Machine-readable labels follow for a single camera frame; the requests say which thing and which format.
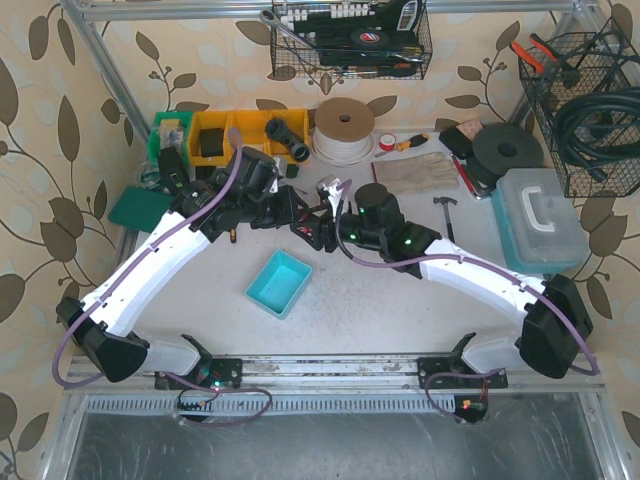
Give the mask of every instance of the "wire basket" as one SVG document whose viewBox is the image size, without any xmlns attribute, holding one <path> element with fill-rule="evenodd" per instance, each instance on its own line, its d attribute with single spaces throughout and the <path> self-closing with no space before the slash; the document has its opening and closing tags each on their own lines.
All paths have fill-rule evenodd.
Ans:
<svg viewBox="0 0 640 480">
<path fill-rule="evenodd" d="M 313 14 L 331 14 L 331 6 L 336 3 L 284 3 L 274 4 L 273 12 L 282 18 L 288 11 L 306 10 L 309 17 Z M 427 67 L 431 62 L 433 47 L 426 6 L 423 3 L 422 12 L 413 30 L 407 32 L 412 35 L 412 41 L 416 48 L 419 61 L 407 62 L 398 54 L 397 50 L 377 50 L 376 59 L 365 62 L 367 65 L 354 65 L 353 60 L 373 58 L 371 50 L 326 48 L 320 42 L 321 32 L 303 33 L 305 39 L 315 45 L 315 49 L 304 46 L 294 39 L 283 35 L 278 29 L 271 29 L 271 77 L 274 80 L 291 80 L 293 77 L 308 78 L 309 83 L 316 83 L 325 94 L 336 83 L 344 83 L 344 79 L 395 79 L 395 80 L 422 80 Z"/>
<path fill-rule="evenodd" d="M 602 38 L 604 32 L 613 32 L 614 35 Z M 611 43 L 612 39 L 618 39 L 616 44 Z M 615 92 L 630 87 L 631 83 L 624 72 L 626 68 L 618 68 L 618 60 L 606 55 L 615 55 L 616 52 L 612 49 L 619 51 L 620 45 L 624 47 L 625 55 L 637 55 L 636 51 L 620 33 L 613 19 L 607 22 L 601 32 L 566 33 L 547 43 L 560 55 L 558 61 L 552 62 L 540 50 L 531 48 L 529 53 L 542 63 L 545 72 L 537 74 L 522 58 L 519 59 L 519 72 L 522 86 L 549 147 L 565 196 L 624 197 L 632 194 L 640 187 L 640 158 L 628 158 L 592 168 L 577 166 L 563 155 L 562 145 L 554 127 L 556 114 L 570 100 L 594 91 Z M 569 65 L 567 70 L 563 70 L 563 62 Z M 577 79 L 574 77 L 575 81 L 567 83 L 569 73 L 575 75 L 569 70 L 577 71 L 579 75 Z M 597 130 L 602 118 L 602 113 L 594 113 L 588 119 L 589 123 L 596 126 L 594 129 L 580 127 L 580 132 L 576 130 L 580 139 L 588 142 L 590 147 L 605 148 L 640 141 L 640 129 L 638 126 L 630 125 L 634 122 L 629 120 L 629 115 L 622 113 L 614 113 L 609 117 L 610 125 L 619 124 L 620 128 L 611 127 L 604 135 L 590 136 L 590 132 Z M 595 178 L 595 168 L 601 169 L 605 180 Z"/>
</svg>

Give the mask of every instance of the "gray floor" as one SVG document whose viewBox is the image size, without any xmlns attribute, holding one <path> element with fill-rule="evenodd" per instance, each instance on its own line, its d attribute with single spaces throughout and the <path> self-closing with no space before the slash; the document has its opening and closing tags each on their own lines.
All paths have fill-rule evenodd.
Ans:
<svg viewBox="0 0 640 480">
<path fill-rule="evenodd" d="M 242 427 L 87 414 L 68 478 L 591 480 L 601 477 L 577 396 L 493 395 L 490 418 L 303 414 Z"/>
</svg>

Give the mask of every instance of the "screwdriver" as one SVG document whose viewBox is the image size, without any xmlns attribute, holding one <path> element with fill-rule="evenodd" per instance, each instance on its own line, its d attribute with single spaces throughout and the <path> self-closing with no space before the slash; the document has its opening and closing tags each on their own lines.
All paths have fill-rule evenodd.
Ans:
<svg viewBox="0 0 640 480">
<path fill-rule="evenodd" d="M 376 153 L 376 158 L 380 158 L 381 156 L 386 155 L 387 153 L 404 152 L 407 148 L 419 147 L 420 145 L 425 144 L 427 140 L 429 140 L 429 135 L 427 135 L 426 133 L 415 135 L 411 137 L 409 140 L 405 142 L 400 142 L 399 144 L 397 144 L 395 150 Z"/>
</svg>

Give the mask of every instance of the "green container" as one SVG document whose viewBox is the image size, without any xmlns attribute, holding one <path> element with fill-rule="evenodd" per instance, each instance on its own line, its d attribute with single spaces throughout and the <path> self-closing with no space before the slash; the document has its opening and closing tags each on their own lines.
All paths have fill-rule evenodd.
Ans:
<svg viewBox="0 0 640 480">
<path fill-rule="evenodd" d="M 189 158 L 187 157 L 187 139 L 189 138 L 189 130 L 191 129 L 191 120 L 193 119 L 193 112 L 158 112 L 153 119 L 153 127 L 151 134 L 149 135 L 149 141 L 147 142 L 147 155 L 149 161 L 153 166 L 158 165 L 158 155 L 160 155 L 160 137 L 158 136 L 157 127 L 162 120 L 167 118 L 177 118 L 180 120 L 180 126 L 184 127 L 184 141 L 182 142 L 182 160 L 185 165 L 189 165 Z"/>
</svg>

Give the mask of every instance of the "turquoise bin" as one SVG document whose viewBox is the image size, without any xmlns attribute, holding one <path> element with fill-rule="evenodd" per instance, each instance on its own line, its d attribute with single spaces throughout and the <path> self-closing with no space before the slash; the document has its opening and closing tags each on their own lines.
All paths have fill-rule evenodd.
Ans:
<svg viewBox="0 0 640 480">
<path fill-rule="evenodd" d="M 311 267 L 276 250 L 245 292 L 260 307 L 284 320 L 311 278 Z"/>
</svg>

